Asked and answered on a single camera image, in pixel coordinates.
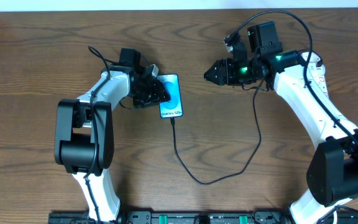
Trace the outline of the blue Galaxy smartphone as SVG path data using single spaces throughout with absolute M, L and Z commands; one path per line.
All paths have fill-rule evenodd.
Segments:
M 168 92 L 170 99 L 160 104 L 160 117 L 176 118 L 183 116 L 183 106 L 180 93 L 180 82 L 177 74 L 159 75 L 157 77 Z

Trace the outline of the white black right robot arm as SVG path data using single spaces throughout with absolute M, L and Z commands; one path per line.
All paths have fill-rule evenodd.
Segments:
M 204 74 L 217 85 L 253 85 L 262 80 L 281 96 L 306 129 L 315 149 L 306 173 L 307 191 L 290 205 L 293 223 L 339 220 L 337 211 L 358 197 L 358 127 L 330 101 L 322 58 L 311 50 L 283 49 L 275 24 L 248 28 L 249 46 L 234 32 L 224 43 L 229 58 Z

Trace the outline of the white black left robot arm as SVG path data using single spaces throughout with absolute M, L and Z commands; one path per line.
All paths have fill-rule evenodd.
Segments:
M 112 111 L 127 96 L 135 108 L 168 101 L 168 91 L 157 75 L 155 64 L 110 65 L 85 94 L 58 103 L 55 161 L 79 183 L 88 216 L 98 223 L 116 221 L 121 206 L 109 170 L 114 155 Z

